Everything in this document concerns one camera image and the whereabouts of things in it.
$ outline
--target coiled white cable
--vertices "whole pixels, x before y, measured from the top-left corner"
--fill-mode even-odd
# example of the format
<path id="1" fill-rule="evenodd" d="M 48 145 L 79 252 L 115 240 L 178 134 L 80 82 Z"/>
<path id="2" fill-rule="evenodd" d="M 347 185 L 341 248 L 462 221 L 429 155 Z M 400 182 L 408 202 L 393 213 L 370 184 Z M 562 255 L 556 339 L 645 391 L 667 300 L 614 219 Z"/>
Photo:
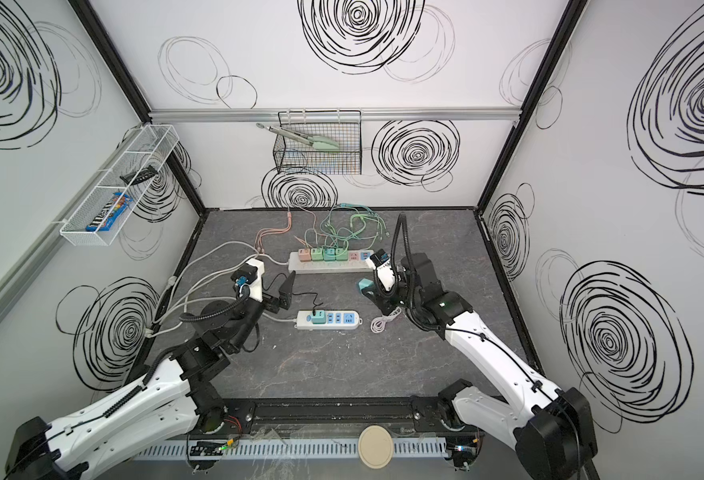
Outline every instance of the coiled white cable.
<path id="1" fill-rule="evenodd" d="M 394 312 L 391 312 L 388 315 L 384 316 L 377 316 L 375 319 L 371 320 L 370 322 L 370 331 L 373 333 L 381 333 L 384 331 L 386 328 L 386 323 L 391 322 L 392 320 L 395 320 L 397 318 L 397 315 L 403 312 L 403 309 L 400 307 L 395 308 Z"/>

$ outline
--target snack package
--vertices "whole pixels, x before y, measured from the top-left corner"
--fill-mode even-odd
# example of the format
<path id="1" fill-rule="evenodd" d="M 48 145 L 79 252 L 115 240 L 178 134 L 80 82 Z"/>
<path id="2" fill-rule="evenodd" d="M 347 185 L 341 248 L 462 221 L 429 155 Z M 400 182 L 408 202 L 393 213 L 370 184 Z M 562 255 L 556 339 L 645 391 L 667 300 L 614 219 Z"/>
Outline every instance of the snack package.
<path id="1" fill-rule="evenodd" d="M 128 205 L 133 201 L 133 199 L 127 195 L 122 195 L 122 197 L 120 197 L 120 195 L 122 195 L 120 192 L 112 194 L 112 198 L 109 199 L 107 205 L 98 212 L 96 218 L 86 227 L 86 232 L 95 232 L 97 230 L 99 232 L 109 231 L 118 216 L 126 211 Z"/>

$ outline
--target round beige disc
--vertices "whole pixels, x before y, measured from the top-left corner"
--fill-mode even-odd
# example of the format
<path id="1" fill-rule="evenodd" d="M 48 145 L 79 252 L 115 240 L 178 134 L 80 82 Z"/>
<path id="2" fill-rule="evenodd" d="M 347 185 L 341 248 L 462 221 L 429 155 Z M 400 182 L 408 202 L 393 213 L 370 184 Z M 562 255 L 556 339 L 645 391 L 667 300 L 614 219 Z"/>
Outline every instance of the round beige disc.
<path id="1" fill-rule="evenodd" d="M 359 459 L 371 468 L 382 468 L 389 463 L 395 452 L 392 436 L 384 427 L 371 425 L 363 430 L 357 441 Z"/>

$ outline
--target white power strip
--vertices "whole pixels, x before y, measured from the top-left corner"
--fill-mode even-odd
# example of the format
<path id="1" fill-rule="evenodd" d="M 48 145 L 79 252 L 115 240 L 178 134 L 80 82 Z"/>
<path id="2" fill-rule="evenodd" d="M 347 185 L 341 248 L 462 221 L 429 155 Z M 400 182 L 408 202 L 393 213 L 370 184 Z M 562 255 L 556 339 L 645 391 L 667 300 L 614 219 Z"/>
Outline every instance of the white power strip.
<path id="1" fill-rule="evenodd" d="M 362 321 L 354 310 L 299 310 L 296 328 L 299 330 L 354 330 Z"/>
<path id="2" fill-rule="evenodd" d="M 361 256 L 365 253 L 367 259 L 373 253 L 373 250 L 351 250 L 350 253 L 356 252 Z M 373 271 L 366 264 L 365 260 L 315 260 L 310 262 L 302 262 L 299 260 L 298 252 L 290 252 L 288 257 L 288 270 L 300 274 L 365 274 Z"/>

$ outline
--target white wire basket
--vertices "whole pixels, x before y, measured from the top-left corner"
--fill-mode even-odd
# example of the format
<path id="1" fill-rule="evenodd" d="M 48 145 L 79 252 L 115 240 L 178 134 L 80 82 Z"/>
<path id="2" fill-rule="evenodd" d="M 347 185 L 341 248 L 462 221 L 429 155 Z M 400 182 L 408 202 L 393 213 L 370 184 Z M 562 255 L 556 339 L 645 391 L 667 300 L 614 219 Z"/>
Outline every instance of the white wire basket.
<path id="1" fill-rule="evenodd" d="M 96 186 L 66 220 L 59 230 L 61 236 L 75 246 L 111 245 L 152 185 L 152 178 L 132 185 L 138 172 L 146 167 L 153 167 L 160 172 L 177 143 L 178 135 L 173 125 L 144 125 L 141 132 L 107 168 Z M 126 184 L 121 177 L 128 176 L 132 179 Z M 117 201 L 107 210 L 106 206 L 116 194 L 119 195 Z M 121 203 L 124 203 L 125 209 L 108 224 L 107 219 L 115 213 L 116 207 Z"/>

